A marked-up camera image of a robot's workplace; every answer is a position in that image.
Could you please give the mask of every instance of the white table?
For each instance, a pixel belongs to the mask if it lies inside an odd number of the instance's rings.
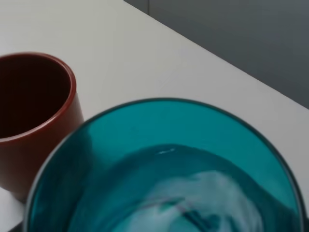
[[[309,209],[309,110],[122,0],[1,0],[0,55],[20,51],[49,53],[72,67],[86,119],[163,96],[241,117],[283,154]],[[22,211],[0,189],[0,232]]]

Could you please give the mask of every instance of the teal glass bowl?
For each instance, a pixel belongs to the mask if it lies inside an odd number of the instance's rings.
[[[34,181],[23,230],[305,232],[305,218],[291,170],[257,130],[164,98],[109,109],[65,138]]]

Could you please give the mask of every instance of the gray wall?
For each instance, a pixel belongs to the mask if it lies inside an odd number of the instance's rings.
[[[130,3],[132,6],[135,6],[139,10],[143,11],[146,14],[149,14],[149,0],[125,0],[127,3]]]
[[[149,4],[151,17],[309,108],[309,0]]]

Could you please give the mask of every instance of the cup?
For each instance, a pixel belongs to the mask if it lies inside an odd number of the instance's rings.
[[[297,182],[241,119],[204,103],[109,109],[55,148],[33,183],[24,232],[305,232]]]
[[[24,202],[55,146],[83,123],[70,67],[42,53],[0,58],[0,187]]]

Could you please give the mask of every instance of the teal glass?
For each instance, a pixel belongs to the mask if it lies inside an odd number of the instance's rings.
[[[50,155],[27,232],[304,232],[291,170],[259,132],[216,107],[148,99],[85,122]]]

